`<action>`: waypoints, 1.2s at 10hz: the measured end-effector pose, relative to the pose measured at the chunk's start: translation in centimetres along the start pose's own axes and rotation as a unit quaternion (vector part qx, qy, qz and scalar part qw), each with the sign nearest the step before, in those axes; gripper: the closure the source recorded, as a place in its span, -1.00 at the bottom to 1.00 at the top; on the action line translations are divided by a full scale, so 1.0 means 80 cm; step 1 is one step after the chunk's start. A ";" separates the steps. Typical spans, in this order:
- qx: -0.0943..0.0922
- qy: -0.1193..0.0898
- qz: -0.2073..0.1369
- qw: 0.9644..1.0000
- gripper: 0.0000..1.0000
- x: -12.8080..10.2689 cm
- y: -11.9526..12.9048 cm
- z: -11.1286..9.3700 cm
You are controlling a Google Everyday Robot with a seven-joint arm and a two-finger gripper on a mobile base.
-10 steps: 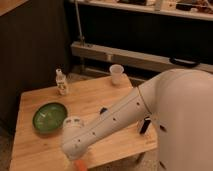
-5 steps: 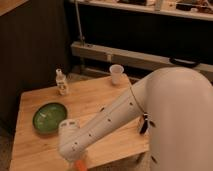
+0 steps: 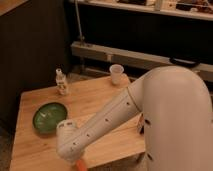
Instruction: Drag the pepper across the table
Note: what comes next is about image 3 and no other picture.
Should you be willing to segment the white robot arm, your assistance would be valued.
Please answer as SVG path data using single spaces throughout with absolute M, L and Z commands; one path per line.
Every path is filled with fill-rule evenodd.
M 199 75 L 179 66 L 158 67 L 132 82 L 83 126 L 57 126 L 57 152 L 69 162 L 141 113 L 148 171 L 213 171 L 213 105 Z

